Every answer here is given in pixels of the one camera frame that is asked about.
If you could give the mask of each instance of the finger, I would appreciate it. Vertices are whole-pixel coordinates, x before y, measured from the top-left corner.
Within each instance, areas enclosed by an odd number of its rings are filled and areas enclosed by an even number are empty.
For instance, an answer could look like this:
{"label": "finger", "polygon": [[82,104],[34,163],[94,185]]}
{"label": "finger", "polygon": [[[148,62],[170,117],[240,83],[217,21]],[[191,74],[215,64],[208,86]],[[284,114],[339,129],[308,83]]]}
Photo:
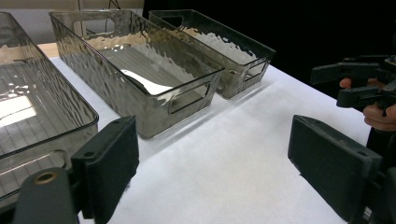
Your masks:
{"label": "finger", "polygon": [[352,79],[345,77],[340,81],[340,87],[350,88],[352,86]]}
{"label": "finger", "polygon": [[373,128],[384,132],[396,132],[396,124],[382,123],[373,119],[364,119],[364,122]]}
{"label": "finger", "polygon": [[395,129],[396,130],[396,118],[391,116],[382,116],[383,110],[378,107],[377,104],[367,105],[363,109],[363,115],[365,117],[365,122],[373,128],[383,130],[384,129]]}
{"label": "finger", "polygon": [[367,81],[367,86],[377,86],[378,88],[383,88],[385,84],[378,81],[376,78],[369,78]]}
{"label": "finger", "polygon": [[387,108],[387,116],[396,119],[396,105],[391,105]]}

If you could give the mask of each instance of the white tablecloth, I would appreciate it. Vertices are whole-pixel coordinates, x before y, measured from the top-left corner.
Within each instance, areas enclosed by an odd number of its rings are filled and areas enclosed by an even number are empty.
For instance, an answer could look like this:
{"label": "white tablecloth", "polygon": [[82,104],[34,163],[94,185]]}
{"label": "white tablecloth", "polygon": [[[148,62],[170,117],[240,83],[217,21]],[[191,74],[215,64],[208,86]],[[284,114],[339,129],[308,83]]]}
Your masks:
{"label": "white tablecloth", "polygon": [[[59,58],[52,62],[99,113],[120,116]],[[262,81],[149,140],[109,223],[345,223],[288,159],[293,115],[319,119],[365,145],[361,112],[270,66]],[[80,216],[81,223],[93,223]]]}

